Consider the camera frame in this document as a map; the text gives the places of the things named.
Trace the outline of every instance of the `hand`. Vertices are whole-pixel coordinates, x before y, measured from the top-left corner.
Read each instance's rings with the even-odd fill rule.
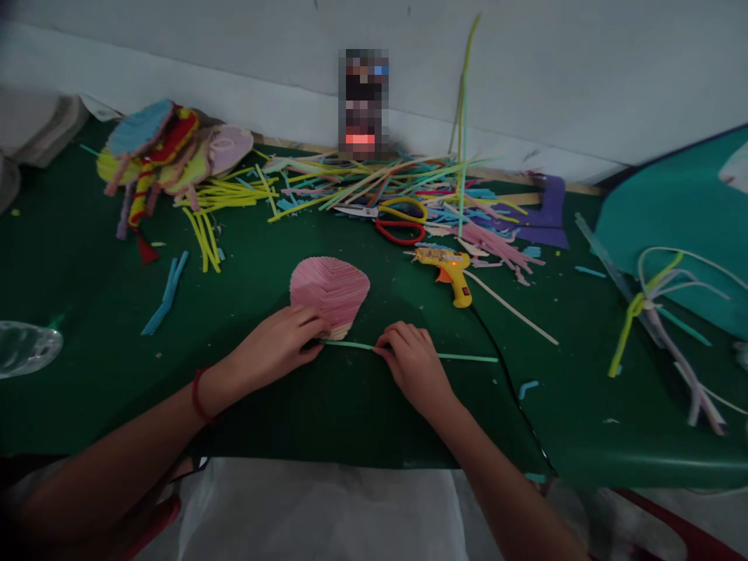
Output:
[[[229,356],[200,379],[203,408],[217,415],[248,393],[282,378],[317,358],[323,345],[302,347],[330,331],[312,308],[293,305],[275,312],[244,339]]]
[[[432,425],[459,403],[425,329],[401,321],[393,323],[373,350],[386,360],[405,398]]]

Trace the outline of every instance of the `table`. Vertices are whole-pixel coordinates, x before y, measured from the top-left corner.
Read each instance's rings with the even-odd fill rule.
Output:
[[[90,122],[46,171],[24,170],[14,207],[0,217],[0,317],[47,325],[64,315],[61,354],[47,368],[0,381],[0,452],[76,453],[186,384],[197,368],[227,354],[265,316],[288,303],[291,271],[302,259],[328,255],[352,263],[372,282],[347,340],[372,344],[397,319],[424,326],[441,352],[495,355],[468,310],[455,309],[451,288],[433,268],[411,263],[402,248],[354,219],[316,209],[268,224],[263,203],[216,214],[223,272],[202,273],[190,224],[166,199],[144,223],[164,257],[139,261],[134,239],[115,239],[122,202],[102,194],[94,157],[110,125]],[[272,153],[295,154],[270,148]],[[257,156],[247,162],[254,163]],[[497,182],[497,192],[519,185]],[[625,304],[573,225],[580,211],[593,224],[601,200],[569,194],[565,225],[572,251],[543,247],[530,287],[502,267],[474,272],[561,343],[555,347],[471,285],[475,307],[500,345],[516,391],[536,379],[522,401],[552,466],[570,485],[729,487],[748,483],[744,419],[721,408],[725,438],[686,425],[687,392],[668,356],[635,326],[623,374],[605,373]],[[141,329],[158,307],[171,258],[190,258],[175,304],[152,337]],[[733,364],[725,333],[669,308],[703,333],[706,348],[673,329],[715,392],[748,406],[748,376]],[[457,396],[523,471],[551,467],[517,410],[500,364],[447,361]],[[317,361],[227,411],[191,445],[215,456],[336,461],[379,468],[454,468],[446,447],[408,405],[384,362],[368,351],[327,348]]]

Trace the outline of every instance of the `glue gun cord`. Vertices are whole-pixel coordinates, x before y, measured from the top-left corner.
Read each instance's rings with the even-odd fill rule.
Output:
[[[478,313],[478,310],[475,308],[474,305],[470,307],[470,310],[472,310],[472,312],[475,314],[475,317],[478,319],[481,326],[483,327],[485,334],[489,336],[489,339],[491,340],[491,344],[493,345],[493,348],[496,350],[496,356],[499,357],[499,363],[501,364],[501,369],[503,370],[506,384],[509,387],[509,393],[512,396],[512,400],[514,401],[514,406],[520,412],[520,415],[522,415],[522,419],[524,420],[525,425],[527,425],[527,428],[529,429],[530,434],[532,435],[532,439],[535,441],[535,445],[540,451],[540,454],[543,456],[543,458],[545,459],[545,462],[548,464],[548,467],[551,469],[551,473],[553,473],[554,477],[558,477],[559,472],[556,471],[555,467],[553,467],[550,457],[545,452],[545,448],[543,448],[543,445],[540,442],[540,438],[538,438],[538,434],[535,432],[535,429],[533,428],[532,423],[530,423],[530,419],[527,418],[527,414],[525,414],[524,410],[522,409],[522,406],[520,405],[520,400],[517,397],[517,392],[514,390],[514,384],[512,383],[512,378],[509,375],[509,367],[506,365],[506,360],[504,359],[504,355],[501,352],[501,348],[499,347],[499,344],[496,343],[496,339],[494,339],[493,335],[491,335],[491,331],[485,325],[483,318],[480,316],[480,314]]]

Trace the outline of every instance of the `red tassel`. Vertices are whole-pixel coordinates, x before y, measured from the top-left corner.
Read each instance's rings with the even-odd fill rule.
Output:
[[[140,251],[140,259],[143,261],[143,265],[150,265],[154,261],[158,261],[161,258],[158,251],[148,243],[148,240],[146,240],[146,237],[139,228],[133,228],[133,230],[138,237],[138,250]]]

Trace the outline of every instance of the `red string bracelet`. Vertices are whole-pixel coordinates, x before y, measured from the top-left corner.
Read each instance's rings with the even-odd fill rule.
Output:
[[[207,368],[200,369],[195,373],[195,380],[192,382],[192,406],[195,408],[195,413],[197,413],[197,416],[204,420],[206,424],[215,425],[216,420],[213,417],[209,417],[205,412],[205,409],[203,409],[203,406],[200,404],[200,398],[197,394],[197,384],[200,381],[200,377],[209,368],[210,367],[208,366]]]

